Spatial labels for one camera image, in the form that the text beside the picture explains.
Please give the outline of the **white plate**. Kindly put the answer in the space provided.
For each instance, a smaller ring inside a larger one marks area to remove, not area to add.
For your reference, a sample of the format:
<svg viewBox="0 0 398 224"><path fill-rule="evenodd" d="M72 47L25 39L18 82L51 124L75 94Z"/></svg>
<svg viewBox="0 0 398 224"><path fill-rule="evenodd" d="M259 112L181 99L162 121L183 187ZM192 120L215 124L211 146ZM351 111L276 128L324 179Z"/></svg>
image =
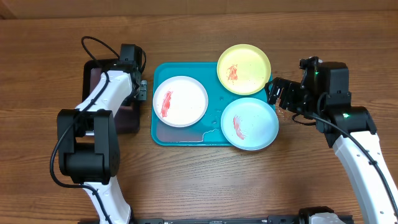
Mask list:
<svg viewBox="0 0 398 224"><path fill-rule="evenodd" d="M205 87L188 76L165 80L156 88L152 100L155 115L175 128L188 127L201 120L208 102Z"/></svg>

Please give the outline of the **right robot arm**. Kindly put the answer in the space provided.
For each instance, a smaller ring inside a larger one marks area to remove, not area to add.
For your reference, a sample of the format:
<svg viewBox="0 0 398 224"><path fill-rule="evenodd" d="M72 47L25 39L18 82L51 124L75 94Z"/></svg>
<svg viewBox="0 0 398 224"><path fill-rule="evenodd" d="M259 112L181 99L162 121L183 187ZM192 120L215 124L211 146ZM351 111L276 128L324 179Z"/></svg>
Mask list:
<svg viewBox="0 0 398 224"><path fill-rule="evenodd" d="M274 78L264 89L278 104L325 135L343 165L366 223L397 223L397 187L382 156L377 127L363 106L352 106L343 62L300 60L301 82Z"/></svg>

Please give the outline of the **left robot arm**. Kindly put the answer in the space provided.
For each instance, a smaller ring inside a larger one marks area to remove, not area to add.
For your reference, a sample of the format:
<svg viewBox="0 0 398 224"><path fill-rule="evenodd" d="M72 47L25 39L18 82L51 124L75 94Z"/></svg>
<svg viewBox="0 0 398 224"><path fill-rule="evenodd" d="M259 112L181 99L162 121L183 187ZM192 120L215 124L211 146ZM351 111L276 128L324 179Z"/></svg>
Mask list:
<svg viewBox="0 0 398 224"><path fill-rule="evenodd" d="M100 223L131 223L132 209L125 201L116 174L120 149L114 117L122 105L139 99L146 53L123 44L115 62L101 69L98 84L76 108L57 116L57 137L51 161L69 176L74 189L90 197Z"/></svg>

